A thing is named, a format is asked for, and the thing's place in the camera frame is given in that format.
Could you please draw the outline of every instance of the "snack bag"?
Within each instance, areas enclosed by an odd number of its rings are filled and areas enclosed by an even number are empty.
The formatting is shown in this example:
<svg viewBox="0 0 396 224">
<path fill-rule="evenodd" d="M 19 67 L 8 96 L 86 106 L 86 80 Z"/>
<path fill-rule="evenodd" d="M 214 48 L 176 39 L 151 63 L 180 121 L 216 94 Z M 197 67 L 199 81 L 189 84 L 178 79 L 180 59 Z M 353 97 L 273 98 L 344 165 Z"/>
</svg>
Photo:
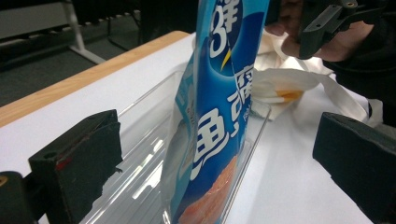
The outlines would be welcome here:
<svg viewBox="0 0 396 224">
<path fill-rule="evenodd" d="M 175 99 L 163 162 L 165 223 L 220 223 L 244 145 L 269 0 L 201 0 L 196 47 Z"/>
</svg>

